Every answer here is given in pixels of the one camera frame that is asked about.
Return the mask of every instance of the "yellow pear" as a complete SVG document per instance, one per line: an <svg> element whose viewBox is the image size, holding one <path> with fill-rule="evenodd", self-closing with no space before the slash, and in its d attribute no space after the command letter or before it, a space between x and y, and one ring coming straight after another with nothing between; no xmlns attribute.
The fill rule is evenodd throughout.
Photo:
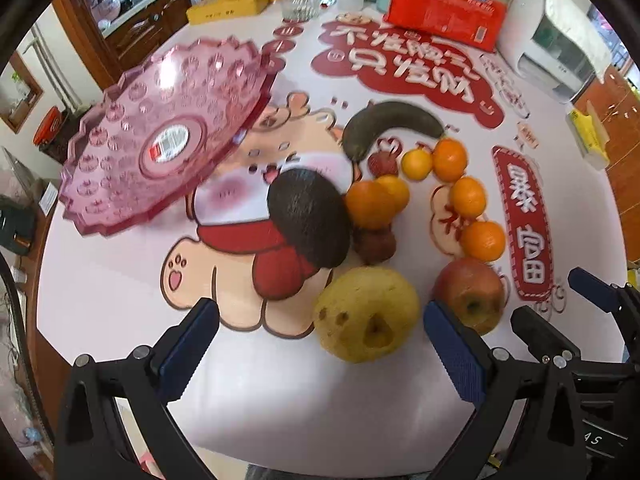
<svg viewBox="0 0 640 480"><path fill-rule="evenodd" d="M401 274L357 267L318 296L314 324L322 347L351 363L396 350L420 318L418 294Z"/></svg>

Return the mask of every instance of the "plate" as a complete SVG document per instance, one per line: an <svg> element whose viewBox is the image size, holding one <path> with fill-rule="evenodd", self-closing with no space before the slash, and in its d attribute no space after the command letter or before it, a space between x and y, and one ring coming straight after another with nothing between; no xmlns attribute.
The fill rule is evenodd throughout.
<svg viewBox="0 0 640 480"><path fill-rule="evenodd" d="M268 54L234 37L200 38L125 72L69 142L63 217L103 236L151 220L239 145L275 73Z"/></svg>

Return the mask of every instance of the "metal screw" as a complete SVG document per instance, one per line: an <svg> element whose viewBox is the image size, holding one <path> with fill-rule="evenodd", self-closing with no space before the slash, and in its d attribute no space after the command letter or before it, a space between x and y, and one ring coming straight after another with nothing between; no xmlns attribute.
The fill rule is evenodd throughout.
<svg viewBox="0 0 640 480"><path fill-rule="evenodd" d="M80 354L76 357L76 366L85 366L89 363L89 356L87 354Z"/></svg>
<svg viewBox="0 0 640 480"><path fill-rule="evenodd" d="M566 361L564 360L564 357L557 355L554 357L554 364L558 368L564 368L566 366Z"/></svg>
<svg viewBox="0 0 640 480"><path fill-rule="evenodd" d="M151 352L151 348L147 345L140 345L133 349L133 357L135 359L144 359Z"/></svg>
<svg viewBox="0 0 640 480"><path fill-rule="evenodd" d="M497 346L492 350L492 354L498 361L507 361L511 355L504 348Z"/></svg>

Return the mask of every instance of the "yellow cardboard box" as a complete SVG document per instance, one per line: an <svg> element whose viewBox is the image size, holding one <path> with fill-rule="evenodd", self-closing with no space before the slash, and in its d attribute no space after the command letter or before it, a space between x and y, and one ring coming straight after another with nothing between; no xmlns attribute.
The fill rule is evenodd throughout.
<svg viewBox="0 0 640 480"><path fill-rule="evenodd" d="M202 0L187 10L191 25L260 14L269 0Z"/></svg>

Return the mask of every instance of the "small orange fruit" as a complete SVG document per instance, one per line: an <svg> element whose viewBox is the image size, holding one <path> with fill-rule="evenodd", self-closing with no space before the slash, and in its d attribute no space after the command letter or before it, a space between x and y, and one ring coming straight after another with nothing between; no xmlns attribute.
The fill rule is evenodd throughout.
<svg viewBox="0 0 640 480"><path fill-rule="evenodd" d="M382 229L396 215L396 200L375 180L354 182L344 197L351 221L363 229Z"/></svg>
<svg viewBox="0 0 640 480"><path fill-rule="evenodd" d="M463 229L460 237L460 246L466 256L483 262L500 258L505 245L504 230L496 222L473 222Z"/></svg>
<svg viewBox="0 0 640 480"><path fill-rule="evenodd" d="M464 176L449 190L449 203L463 218L477 218L486 208L484 187L472 176Z"/></svg>
<svg viewBox="0 0 640 480"><path fill-rule="evenodd" d="M375 181L382 184L391 193L396 202L396 214L401 212L409 203L409 186L401 178L395 175L383 175L379 176Z"/></svg>
<svg viewBox="0 0 640 480"><path fill-rule="evenodd" d="M431 173L433 159L427 150L415 148L402 156L400 166L409 180L424 180Z"/></svg>
<svg viewBox="0 0 640 480"><path fill-rule="evenodd" d="M461 142L445 137L433 149L433 171L443 182L455 182L466 169L468 160Z"/></svg>

